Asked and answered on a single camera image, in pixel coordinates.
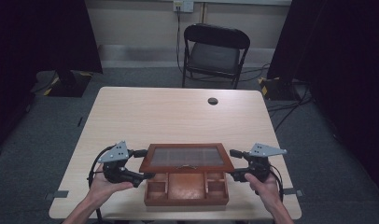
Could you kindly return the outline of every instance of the power outlet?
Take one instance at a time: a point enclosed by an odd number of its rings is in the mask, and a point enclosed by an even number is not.
[[[180,12],[193,12],[193,1],[174,1],[173,11],[180,9]]]

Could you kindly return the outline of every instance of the box lid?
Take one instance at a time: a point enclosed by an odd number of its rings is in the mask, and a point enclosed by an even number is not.
[[[234,167],[220,143],[151,144],[141,173],[233,172]]]

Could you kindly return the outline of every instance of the light wood table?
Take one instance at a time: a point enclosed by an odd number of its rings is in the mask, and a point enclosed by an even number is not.
[[[208,99],[218,99],[210,105]],[[52,218],[65,218],[88,192],[87,176],[95,157],[104,148],[125,140],[129,149],[147,149],[152,143],[222,143],[230,149],[249,151],[258,142],[279,147],[265,103],[258,91],[104,87],[100,89],[59,190]],[[138,172],[142,158],[131,158],[126,167]],[[270,158],[292,188],[283,156]],[[247,167],[232,158],[235,168]],[[105,219],[125,220],[251,220],[272,218],[248,183],[230,175],[230,200],[226,206],[147,207],[145,182],[138,189],[117,192],[101,207]],[[293,219],[302,215],[296,195],[285,196]]]

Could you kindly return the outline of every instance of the person's left hand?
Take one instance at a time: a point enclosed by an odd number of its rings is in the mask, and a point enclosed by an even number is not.
[[[102,204],[105,203],[113,193],[131,188],[133,188],[133,184],[130,182],[122,182],[117,184],[108,182],[103,174],[103,164],[101,164],[96,170],[94,179],[91,183],[91,189],[86,198],[88,198],[91,201],[91,204],[95,206],[94,209],[97,209],[102,206]]]

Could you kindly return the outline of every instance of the open box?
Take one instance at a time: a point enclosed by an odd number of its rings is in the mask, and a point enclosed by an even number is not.
[[[234,168],[220,143],[151,144],[139,171],[154,173],[146,183],[147,206],[225,205],[226,172]]]

